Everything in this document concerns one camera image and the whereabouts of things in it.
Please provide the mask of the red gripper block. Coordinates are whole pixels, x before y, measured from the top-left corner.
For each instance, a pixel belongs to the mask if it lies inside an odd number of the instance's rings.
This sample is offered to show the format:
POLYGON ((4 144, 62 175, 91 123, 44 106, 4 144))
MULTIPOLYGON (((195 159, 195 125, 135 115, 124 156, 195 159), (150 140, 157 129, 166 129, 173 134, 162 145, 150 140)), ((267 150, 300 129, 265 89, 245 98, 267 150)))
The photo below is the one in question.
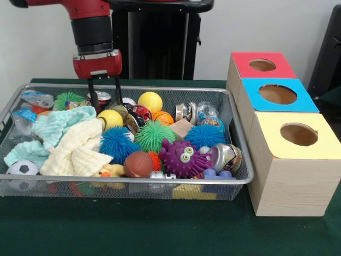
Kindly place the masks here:
POLYGON ((98 54, 79 55, 72 57, 75 73, 80 79, 88 79, 88 90, 93 107, 98 106, 98 95, 94 88, 93 78, 97 75, 115 76, 116 104, 123 103, 119 76, 122 72, 122 56, 119 49, 98 54))

